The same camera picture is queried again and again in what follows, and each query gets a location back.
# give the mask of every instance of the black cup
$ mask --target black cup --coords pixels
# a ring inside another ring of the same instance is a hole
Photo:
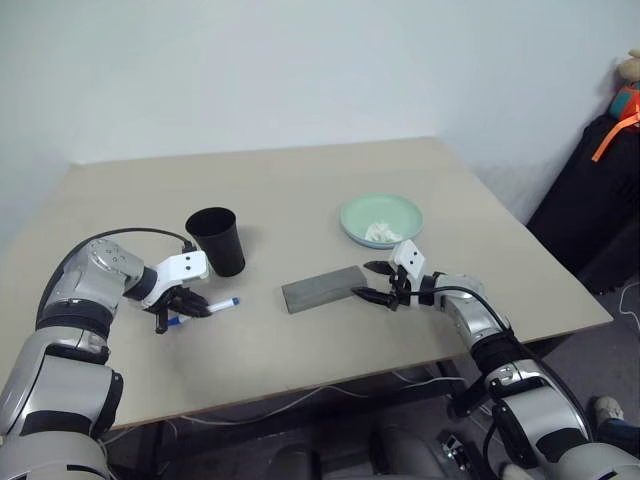
[[[221,277],[232,277],[244,269],[244,255],[238,238],[235,214],[226,208],[205,208],[189,217],[187,232],[207,254]]]

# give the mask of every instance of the shoe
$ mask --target shoe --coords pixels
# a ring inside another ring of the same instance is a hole
[[[593,409],[595,411],[596,424],[598,427],[600,427],[605,420],[609,420],[610,418],[624,420],[624,412],[615,398],[600,397],[593,404]]]
[[[513,463],[504,466],[500,478],[502,480],[533,480],[533,477]]]

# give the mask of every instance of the green plate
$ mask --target green plate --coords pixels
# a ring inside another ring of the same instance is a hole
[[[342,228],[353,240],[370,248],[393,248],[396,244],[415,237],[422,230],[422,213],[410,200],[399,195],[370,193],[357,197],[342,207]],[[376,242],[365,239],[373,223],[386,223],[401,240]]]

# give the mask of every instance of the marker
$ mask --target marker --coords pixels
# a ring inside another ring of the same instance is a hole
[[[233,308],[237,304],[240,303],[240,299],[238,297],[230,298],[229,300],[224,300],[223,302],[214,303],[213,305],[209,305],[207,308],[211,313],[219,312],[220,310],[226,310],[227,308]],[[178,315],[177,317],[173,317],[169,319],[168,325],[182,325],[187,320],[191,320],[193,317],[187,317],[185,315]]]

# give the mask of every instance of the beige tabletop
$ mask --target beige tabletop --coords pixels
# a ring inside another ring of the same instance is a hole
[[[424,215],[415,242],[433,270],[479,278],[521,340],[610,320],[582,285],[434,139],[110,162],[73,167],[18,236],[0,277],[0,382],[34,326],[60,259],[86,236],[118,227],[184,232],[194,211],[238,217],[247,266],[198,291],[234,310],[154,333],[152,315],[122,302],[109,365],[124,375],[116,424],[146,422],[334,383],[464,352],[451,322],[424,309],[396,313],[351,297],[294,315],[280,286],[388,251],[351,241],[340,206],[367,192],[404,195]],[[151,234],[117,241],[148,264],[179,253]],[[370,285],[386,279],[367,274]]]

